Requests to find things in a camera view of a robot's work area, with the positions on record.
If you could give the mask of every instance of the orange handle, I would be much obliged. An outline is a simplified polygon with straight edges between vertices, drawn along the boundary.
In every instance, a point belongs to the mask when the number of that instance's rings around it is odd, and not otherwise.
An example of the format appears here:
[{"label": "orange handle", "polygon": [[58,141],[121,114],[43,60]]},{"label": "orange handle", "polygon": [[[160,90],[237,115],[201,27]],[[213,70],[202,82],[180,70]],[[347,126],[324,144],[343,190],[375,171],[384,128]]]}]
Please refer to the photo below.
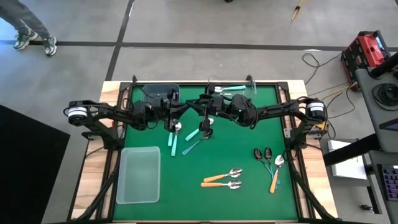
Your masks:
[{"label": "orange handle", "polygon": [[224,174],[221,174],[221,175],[217,175],[217,176],[214,176],[214,177],[207,177],[203,181],[204,181],[204,183],[209,183],[209,182],[211,182],[213,180],[218,180],[218,179],[221,179],[223,177],[224,177]]},{"label": "orange handle", "polygon": [[276,180],[278,179],[278,171],[275,172],[275,176],[272,180],[272,184],[271,184],[271,189],[269,190],[270,193],[274,193],[275,192],[275,186],[276,186]]},{"label": "orange handle", "polygon": [[222,185],[222,183],[201,183],[200,187],[219,187]]}]

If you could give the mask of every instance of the concrete floor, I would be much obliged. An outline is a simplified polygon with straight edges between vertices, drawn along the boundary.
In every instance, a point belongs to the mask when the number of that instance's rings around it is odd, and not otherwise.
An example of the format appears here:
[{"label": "concrete floor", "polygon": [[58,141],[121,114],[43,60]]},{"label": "concrete floor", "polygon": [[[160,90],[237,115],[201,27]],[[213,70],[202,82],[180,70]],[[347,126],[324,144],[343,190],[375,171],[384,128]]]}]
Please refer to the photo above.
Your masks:
[{"label": "concrete floor", "polygon": [[[129,1],[132,0],[23,0],[63,44],[52,58],[46,57],[39,45],[15,51],[7,41],[14,39],[15,32],[0,20],[0,95],[7,96],[0,97],[0,104],[71,134],[44,223],[66,219],[87,145],[80,136],[83,129],[69,125],[62,110],[70,100],[98,100],[110,63],[115,63],[112,80],[130,80],[133,74],[140,80],[206,80],[210,75],[229,79],[248,73],[258,80],[307,80],[313,72],[313,68],[301,61],[305,51],[295,47],[288,47],[291,50],[121,47],[117,60],[111,62],[114,46],[118,48],[120,43],[104,47],[99,42],[117,41],[124,14],[130,12],[126,9]],[[379,29],[389,47],[398,47],[398,23],[392,19],[398,16],[394,0],[306,1],[296,21],[291,23],[298,3],[298,0],[235,0],[230,4],[223,0],[135,0],[121,40],[307,45],[315,49],[346,47],[359,31]],[[325,62],[339,51],[312,53]],[[318,70],[307,85],[307,93],[344,82],[340,61],[334,60]],[[316,96],[321,98],[336,89]],[[350,98],[356,110],[332,121],[337,137],[362,138],[373,133],[362,96],[350,93]],[[341,96],[333,102],[329,114],[340,114],[350,106],[345,96]],[[340,218],[357,222],[372,220],[358,209],[359,204],[369,201],[366,189],[333,184],[332,191]],[[381,219],[375,219],[378,223],[388,222],[385,214],[380,216]]]}]

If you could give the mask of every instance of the green table surface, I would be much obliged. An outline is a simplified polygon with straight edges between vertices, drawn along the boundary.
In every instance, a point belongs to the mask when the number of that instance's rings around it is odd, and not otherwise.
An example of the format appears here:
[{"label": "green table surface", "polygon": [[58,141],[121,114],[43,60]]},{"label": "green table surface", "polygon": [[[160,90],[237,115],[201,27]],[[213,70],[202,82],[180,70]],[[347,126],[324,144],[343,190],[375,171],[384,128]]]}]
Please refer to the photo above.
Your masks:
[{"label": "green table surface", "polygon": [[[204,88],[181,86],[180,92],[180,101],[185,101],[197,99]],[[134,90],[132,98],[140,100],[142,93]],[[258,86],[254,103],[257,106],[276,104],[275,87]],[[189,142],[185,140],[198,128],[202,119],[192,109],[181,117],[182,129],[178,132],[175,157],[170,155],[171,147],[167,146],[169,132],[164,129],[163,122],[155,129],[145,131],[128,127],[125,147],[160,148],[160,198],[156,203],[116,204],[114,220],[296,220],[287,165],[279,169],[280,185],[271,194],[271,175],[253,156],[254,148],[264,153],[265,147],[271,147],[272,161],[283,153],[285,146],[280,118],[260,121],[254,130],[242,128],[227,119],[215,118],[212,137],[183,156],[182,151],[201,138],[201,133],[198,133]],[[226,174],[234,167],[243,169],[237,178],[242,182],[240,189],[200,187],[205,177]],[[230,177],[225,177],[215,182],[227,183],[229,180]]]}]

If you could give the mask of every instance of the person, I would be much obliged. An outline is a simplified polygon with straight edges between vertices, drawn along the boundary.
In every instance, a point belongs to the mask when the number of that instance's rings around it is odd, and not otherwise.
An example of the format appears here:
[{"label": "person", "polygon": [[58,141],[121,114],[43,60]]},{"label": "person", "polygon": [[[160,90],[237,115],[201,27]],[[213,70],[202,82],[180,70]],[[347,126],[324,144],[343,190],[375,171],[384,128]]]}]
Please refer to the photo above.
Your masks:
[{"label": "person", "polygon": [[0,17],[18,31],[14,45],[16,50],[25,49],[31,40],[40,36],[47,56],[57,52],[57,39],[50,35],[44,24],[19,0],[0,0]]}]

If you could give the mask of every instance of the sneaker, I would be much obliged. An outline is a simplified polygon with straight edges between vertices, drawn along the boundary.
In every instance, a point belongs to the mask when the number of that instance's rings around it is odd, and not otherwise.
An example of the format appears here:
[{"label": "sneaker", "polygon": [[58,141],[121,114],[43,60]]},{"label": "sneaker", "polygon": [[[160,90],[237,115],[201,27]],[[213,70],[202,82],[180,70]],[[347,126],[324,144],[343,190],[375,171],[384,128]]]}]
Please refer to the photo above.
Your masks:
[{"label": "sneaker", "polygon": [[43,39],[44,51],[47,56],[53,56],[57,53],[57,39],[54,36]]},{"label": "sneaker", "polygon": [[37,38],[36,32],[29,30],[28,34],[18,34],[15,37],[17,37],[17,42],[14,44],[14,48],[16,50],[24,50],[25,47],[27,47],[30,43],[31,40],[34,40]]}]

